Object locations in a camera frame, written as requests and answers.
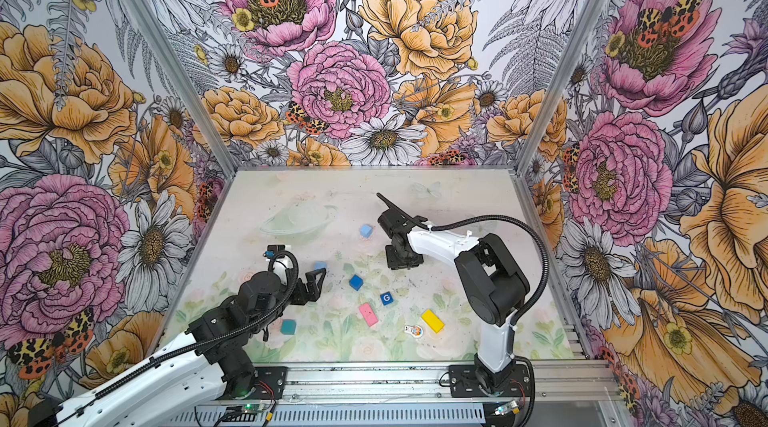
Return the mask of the pink rectangular block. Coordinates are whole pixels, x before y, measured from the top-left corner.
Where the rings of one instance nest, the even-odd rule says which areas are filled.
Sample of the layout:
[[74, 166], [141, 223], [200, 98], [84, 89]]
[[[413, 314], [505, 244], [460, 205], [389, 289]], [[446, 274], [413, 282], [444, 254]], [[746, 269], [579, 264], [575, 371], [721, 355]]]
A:
[[379, 322], [378, 316], [369, 303], [360, 305], [358, 311], [368, 327], [373, 327]]

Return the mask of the yellow rectangular block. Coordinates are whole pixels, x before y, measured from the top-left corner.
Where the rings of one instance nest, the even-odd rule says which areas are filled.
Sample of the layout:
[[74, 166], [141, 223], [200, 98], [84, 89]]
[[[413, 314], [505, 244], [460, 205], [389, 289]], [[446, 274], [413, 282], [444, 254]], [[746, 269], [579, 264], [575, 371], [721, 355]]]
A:
[[421, 319], [436, 334], [439, 334], [445, 327], [444, 322], [431, 309], [426, 309], [422, 313]]

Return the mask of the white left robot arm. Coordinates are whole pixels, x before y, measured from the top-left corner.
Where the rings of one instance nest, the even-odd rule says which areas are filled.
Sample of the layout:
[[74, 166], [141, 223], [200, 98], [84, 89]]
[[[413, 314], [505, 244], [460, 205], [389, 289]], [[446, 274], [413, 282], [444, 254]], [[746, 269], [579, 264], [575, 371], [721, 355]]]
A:
[[324, 269], [284, 276], [273, 270], [254, 274], [238, 292], [205, 312], [155, 354], [99, 388], [62, 403], [45, 400], [31, 408], [31, 426], [158, 426], [202, 403], [243, 399], [264, 383], [244, 347], [268, 330], [289, 305], [315, 302]]

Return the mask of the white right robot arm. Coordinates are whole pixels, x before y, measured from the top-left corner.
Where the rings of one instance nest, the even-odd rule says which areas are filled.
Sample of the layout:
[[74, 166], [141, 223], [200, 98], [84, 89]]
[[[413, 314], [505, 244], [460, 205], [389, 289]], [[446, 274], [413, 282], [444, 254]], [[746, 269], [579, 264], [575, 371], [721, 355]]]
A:
[[500, 394], [515, 367], [513, 317], [530, 292], [502, 238], [439, 230], [423, 217], [409, 218], [393, 208], [379, 215], [378, 224], [390, 239], [385, 248], [389, 269], [415, 268], [426, 257], [456, 268], [470, 307], [484, 323], [475, 355], [477, 381], [485, 393]]

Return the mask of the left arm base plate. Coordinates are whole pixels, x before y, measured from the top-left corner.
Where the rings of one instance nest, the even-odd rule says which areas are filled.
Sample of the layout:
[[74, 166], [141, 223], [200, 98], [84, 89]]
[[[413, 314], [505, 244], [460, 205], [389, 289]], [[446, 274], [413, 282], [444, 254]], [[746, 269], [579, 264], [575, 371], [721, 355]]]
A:
[[246, 376], [246, 389], [237, 399], [277, 401], [283, 398], [288, 368], [283, 366], [256, 366]]

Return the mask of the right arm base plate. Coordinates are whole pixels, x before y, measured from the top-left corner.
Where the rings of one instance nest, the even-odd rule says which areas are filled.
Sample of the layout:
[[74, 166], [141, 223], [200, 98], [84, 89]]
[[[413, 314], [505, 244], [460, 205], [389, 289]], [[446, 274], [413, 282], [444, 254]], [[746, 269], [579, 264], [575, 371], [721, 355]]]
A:
[[448, 382], [453, 398], [531, 398], [535, 393], [532, 368], [520, 360], [501, 372], [491, 372], [482, 364], [448, 367]]

